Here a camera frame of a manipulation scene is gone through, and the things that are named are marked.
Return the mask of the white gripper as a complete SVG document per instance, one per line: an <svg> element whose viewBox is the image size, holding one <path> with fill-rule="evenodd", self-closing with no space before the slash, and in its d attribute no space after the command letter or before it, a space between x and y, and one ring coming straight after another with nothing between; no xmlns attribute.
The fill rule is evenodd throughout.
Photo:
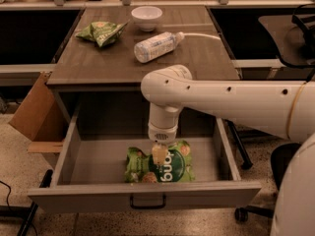
<svg viewBox="0 0 315 236"><path fill-rule="evenodd" d="M170 128L158 128L154 124L149 123L148 128L149 139L156 143L152 147L154 164L163 165L168 153L166 144L171 144L175 141L178 126L175 125Z"/></svg>

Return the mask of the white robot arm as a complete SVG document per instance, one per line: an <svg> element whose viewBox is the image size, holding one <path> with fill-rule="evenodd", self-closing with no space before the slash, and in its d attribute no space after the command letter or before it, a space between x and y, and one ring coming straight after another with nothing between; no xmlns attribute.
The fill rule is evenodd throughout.
<svg viewBox="0 0 315 236"><path fill-rule="evenodd" d="M151 103L149 138L170 144L188 107L300 143L288 164L270 236L315 236L315 83L194 81L174 65L146 74L141 92Z"/></svg>

